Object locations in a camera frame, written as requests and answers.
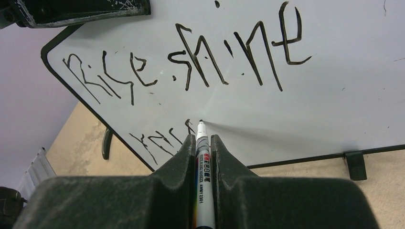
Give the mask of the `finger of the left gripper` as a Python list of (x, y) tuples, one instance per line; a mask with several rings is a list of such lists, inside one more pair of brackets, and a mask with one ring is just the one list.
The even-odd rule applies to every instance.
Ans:
[(0, 28), (59, 28), (103, 19), (150, 15), (149, 0), (2, 0)]

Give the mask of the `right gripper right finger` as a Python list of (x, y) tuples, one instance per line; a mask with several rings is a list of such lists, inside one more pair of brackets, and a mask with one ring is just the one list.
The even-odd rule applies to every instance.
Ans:
[(352, 181), (261, 177), (218, 135), (211, 137), (213, 194), (219, 229), (377, 229), (367, 198)]

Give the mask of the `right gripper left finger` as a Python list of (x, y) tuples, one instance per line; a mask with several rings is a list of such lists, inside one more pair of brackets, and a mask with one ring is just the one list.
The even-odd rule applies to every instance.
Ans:
[(148, 176), (58, 176), (42, 182), (16, 229), (187, 229), (196, 141)]

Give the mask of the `small black-framed whiteboard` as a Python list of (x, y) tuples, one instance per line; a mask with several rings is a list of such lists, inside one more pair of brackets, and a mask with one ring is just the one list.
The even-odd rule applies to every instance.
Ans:
[(249, 168), (405, 146), (402, 0), (152, 0), (45, 66), (148, 168), (204, 121)]

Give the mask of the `white whiteboard marker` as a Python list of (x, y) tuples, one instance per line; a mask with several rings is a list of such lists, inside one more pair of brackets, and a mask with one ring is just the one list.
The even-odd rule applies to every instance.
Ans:
[(196, 198), (193, 226), (196, 229), (214, 229), (215, 212), (212, 188), (211, 153), (206, 125), (199, 121), (196, 134)]

